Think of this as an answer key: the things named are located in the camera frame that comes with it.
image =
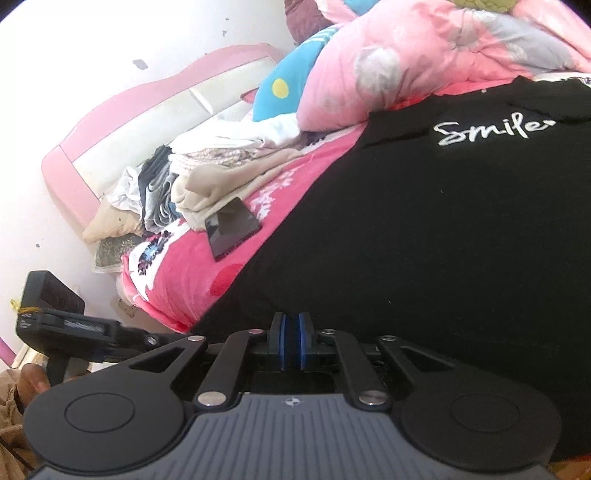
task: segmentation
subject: pink blanket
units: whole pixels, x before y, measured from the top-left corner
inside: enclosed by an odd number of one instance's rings
[[[336,11],[342,0],[326,3]],[[458,83],[552,71],[591,72],[591,29],[559,0],[519,0],[511,15],[381,0],[324,47],[297,117],[302,130],[327,131]]]
[[[289,169],[252,195],[246,205],[262,229],[236,250],[216,262],[205,232],[195,232],[178,220],[146,275],[138,272],[139,256],[147,243],[124,256],[121,275],[127,296],[139,308],[168,327],[188,331],[228,289],[242,267],[296,206],[314,181],[357,141],[365,125],[327,142],[295,160]]]

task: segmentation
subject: pink bedsheet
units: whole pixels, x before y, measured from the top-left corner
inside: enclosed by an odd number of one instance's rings
[[[327,142],[295,160],[246,205],[261,221],[262,229],[236,250],[216,262],[205,232],[192,231],[178,220],[167,230],[173,236],[146,275],[139,275],[138,260],[147,244],[124,256],[121,275],[127,296],[139,308],[168,327],[188,331],[228,289],[242,267],[275,231],[322,173],[353,145],[365,124]]]

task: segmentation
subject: ridged gray grip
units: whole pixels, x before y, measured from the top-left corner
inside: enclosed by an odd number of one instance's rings
[[[232,410],[198,417],[170,453],[107,477],[44,468],[35,480],[552,480],[541,466],[481,475],[419,452],[387,415],[342,395],[244,395]]]

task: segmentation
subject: hand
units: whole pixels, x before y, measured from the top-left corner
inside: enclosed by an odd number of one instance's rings
[[[23,407],[29,405],[39,393],[46,392],[50,388],[49,379],[41,365],[26,364],[21,369],[21,376],[17,382],[17,392]]]

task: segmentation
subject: white headboard panel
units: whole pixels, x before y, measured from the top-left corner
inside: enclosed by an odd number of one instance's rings
[[[154,150],[211,117],[241,120],[251,105],[240,100],[259,86],[275,67],[259,59],[194,85],[141,113],[73,161],[74,168],[98,197],[110,191],[123,169],[137,166]]]
[[[209,112],[185,90],[105,137],[74,161],[74,168],[100,198],[113,187],[125,167],[140,165],[160,145],[209,117]]]

